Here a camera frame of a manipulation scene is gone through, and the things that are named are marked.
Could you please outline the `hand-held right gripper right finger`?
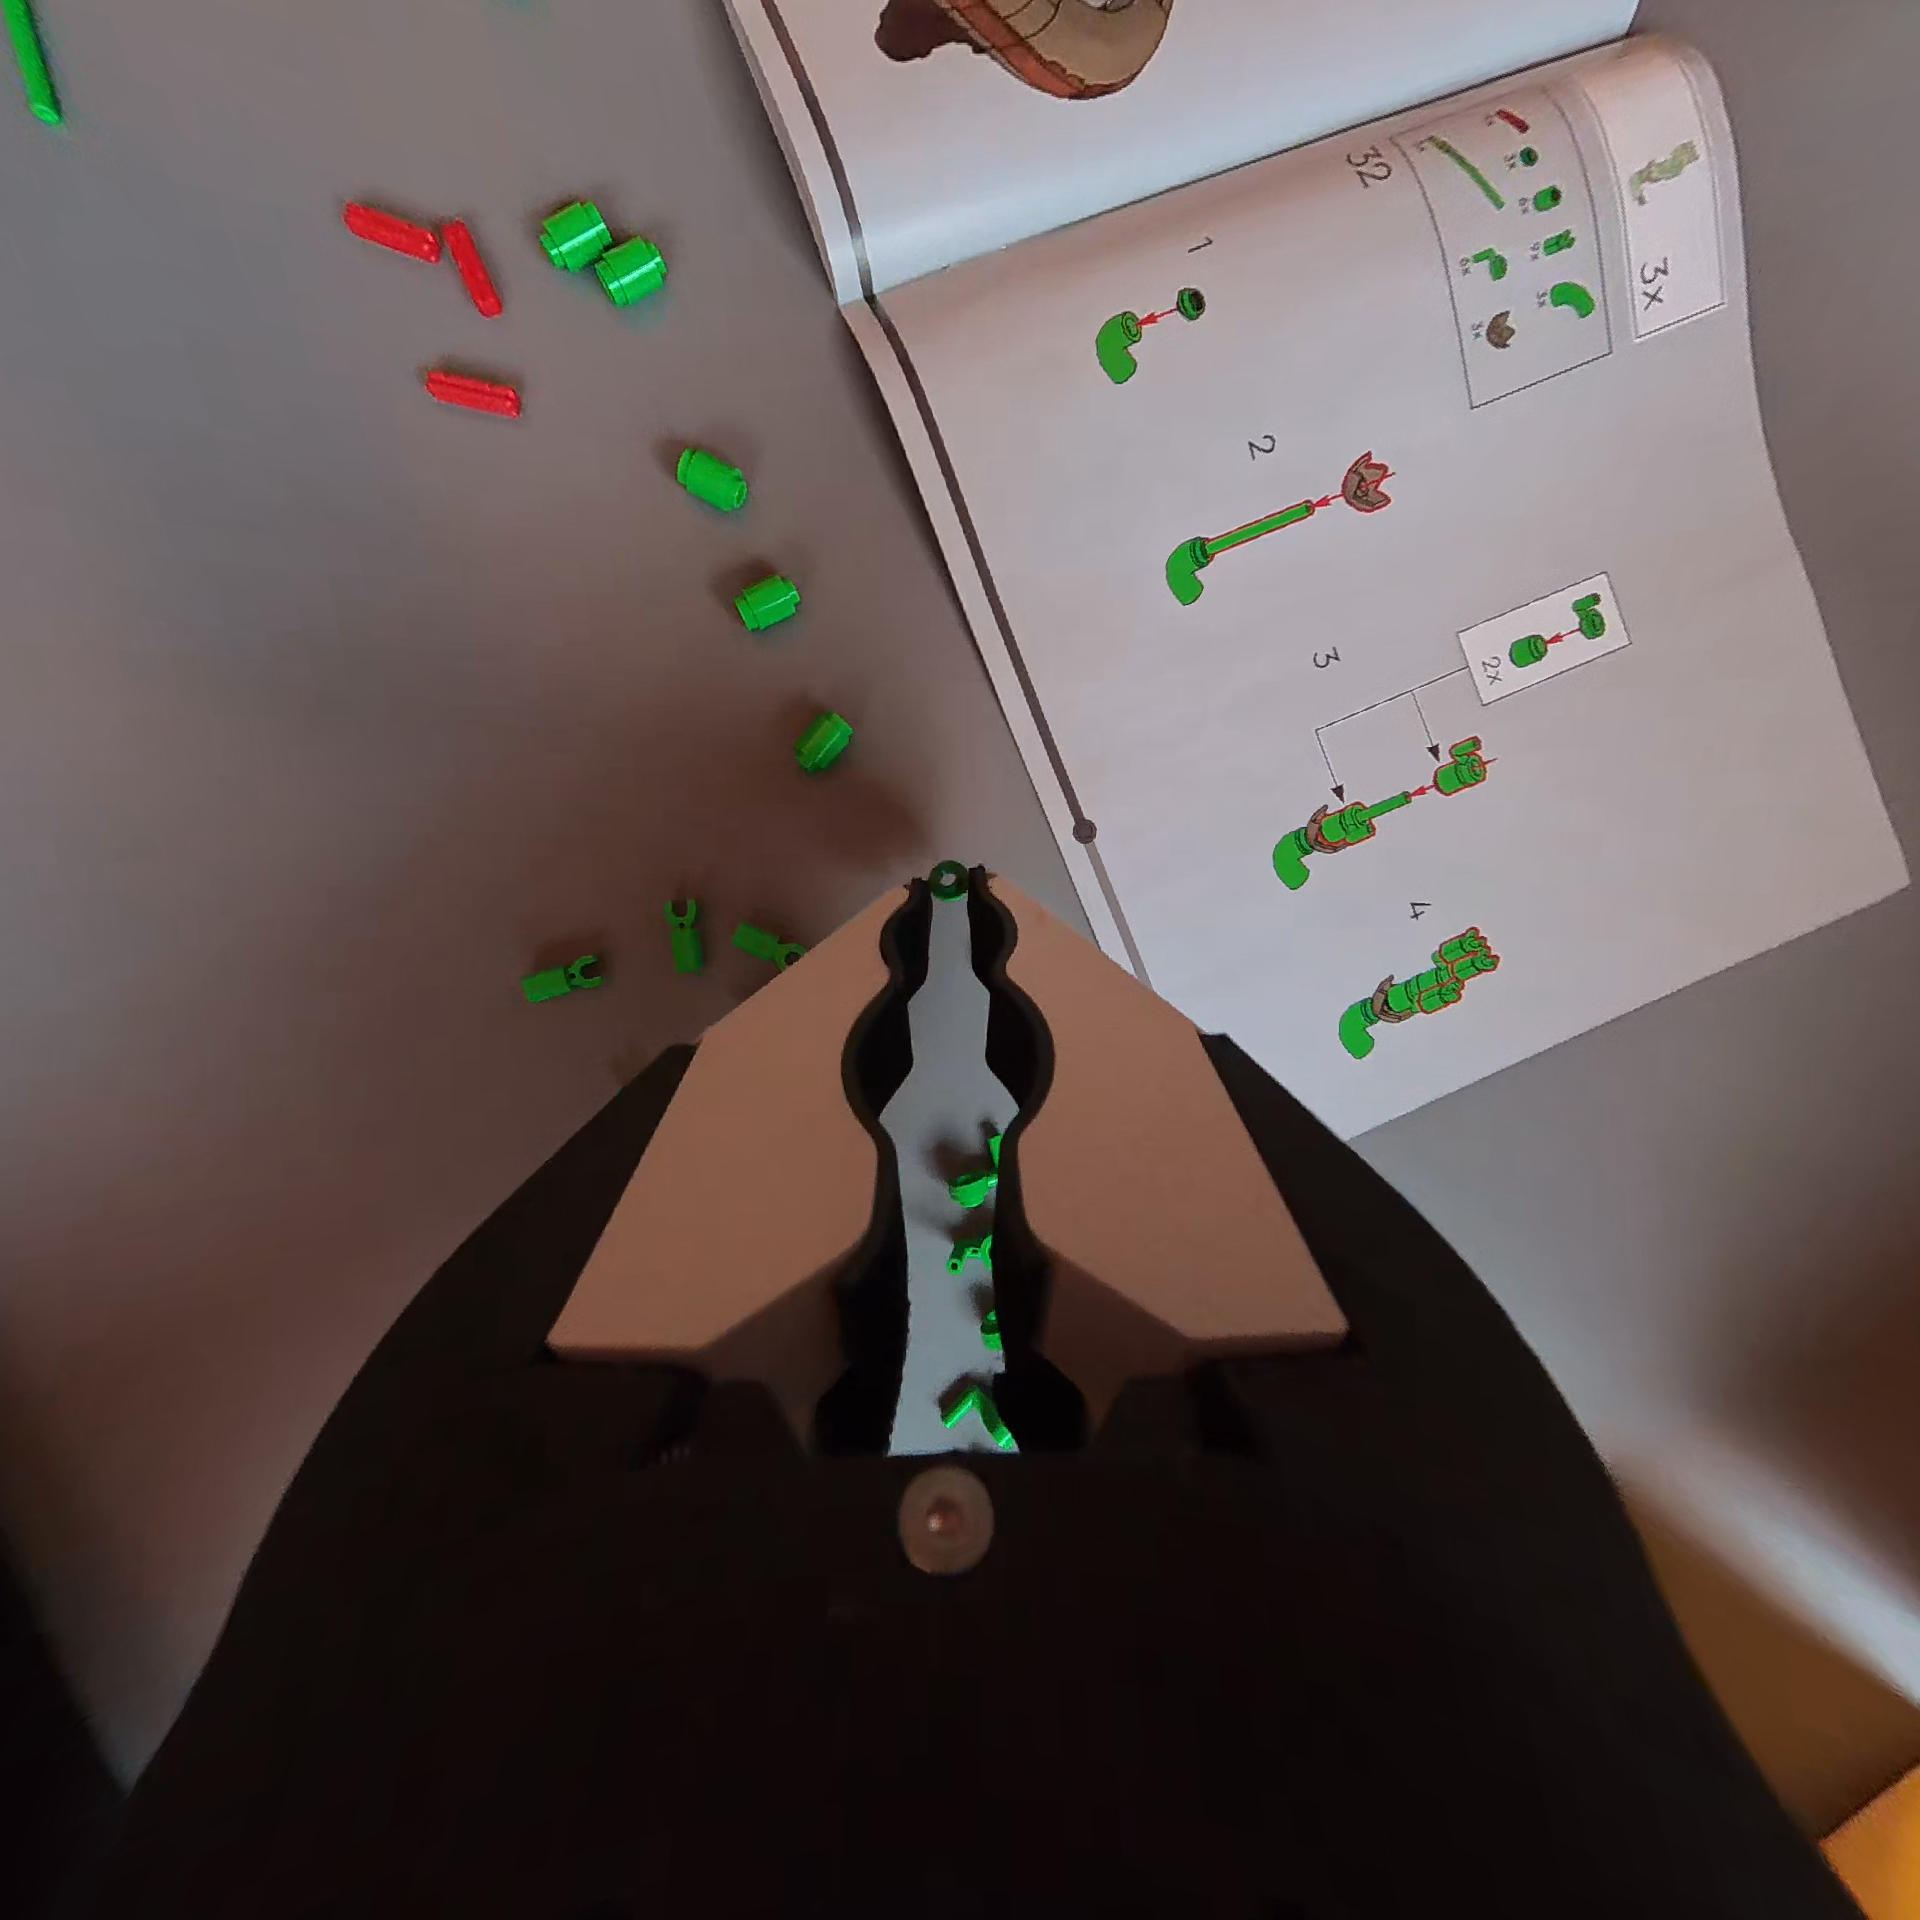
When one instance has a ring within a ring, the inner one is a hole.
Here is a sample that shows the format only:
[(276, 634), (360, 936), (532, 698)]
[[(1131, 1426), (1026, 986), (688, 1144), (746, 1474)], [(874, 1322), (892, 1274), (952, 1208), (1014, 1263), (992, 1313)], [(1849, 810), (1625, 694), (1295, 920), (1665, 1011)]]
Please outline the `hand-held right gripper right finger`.
[(992, 1289), (1018, 1451), (1080, 1447), (1141, 1377), (1335, 1348), (1348, 1319), (1198, 1026), (987, 868), (968, 917), (1015, 1100)]

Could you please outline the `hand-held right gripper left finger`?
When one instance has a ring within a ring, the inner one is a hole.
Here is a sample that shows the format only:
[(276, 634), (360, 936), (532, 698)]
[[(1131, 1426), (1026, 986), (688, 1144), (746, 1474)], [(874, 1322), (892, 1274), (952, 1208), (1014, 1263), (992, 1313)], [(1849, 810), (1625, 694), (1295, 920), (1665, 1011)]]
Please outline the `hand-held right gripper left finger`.
[(797, 1440), (874, 1454), (904, 1362), (898, 1156), (932, 892), (890, 887), (705, 1028), (552, 1322), (567, 1362), (768, 1389)]

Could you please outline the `yellow plastic bin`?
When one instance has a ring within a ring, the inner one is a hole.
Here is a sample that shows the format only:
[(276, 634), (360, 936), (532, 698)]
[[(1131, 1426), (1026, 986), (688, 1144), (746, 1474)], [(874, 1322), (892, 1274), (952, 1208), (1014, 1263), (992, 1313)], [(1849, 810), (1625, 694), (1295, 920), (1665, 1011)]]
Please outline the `yellow plastic bin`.
[(1920, 1781), (1917, 1766), (1911, 1766), (1818, 1843), (1818, 1853), (1869, 1916), (1920, 1915), (1917, 1795)]

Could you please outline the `lego instruction booklet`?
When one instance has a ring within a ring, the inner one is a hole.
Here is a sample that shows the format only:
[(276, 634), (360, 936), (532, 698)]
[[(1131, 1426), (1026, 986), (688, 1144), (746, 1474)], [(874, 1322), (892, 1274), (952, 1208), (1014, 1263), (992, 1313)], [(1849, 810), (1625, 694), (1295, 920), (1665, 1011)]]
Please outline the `lego instruction booklet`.
[(729, 3), (1096, 945), (1354, 1138), (1904, 887), (1634, 3)]

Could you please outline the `long green lego rod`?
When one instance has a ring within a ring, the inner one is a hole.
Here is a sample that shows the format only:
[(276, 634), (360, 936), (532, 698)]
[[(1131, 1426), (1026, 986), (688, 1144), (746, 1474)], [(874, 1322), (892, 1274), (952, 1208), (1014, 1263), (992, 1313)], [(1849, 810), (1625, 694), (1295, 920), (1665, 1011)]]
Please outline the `long green lego rod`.
[(42, 50), (37, 3), (5, 0), (5, 26), (27, 107), (41, 123), (64, 129), (64, 98)]

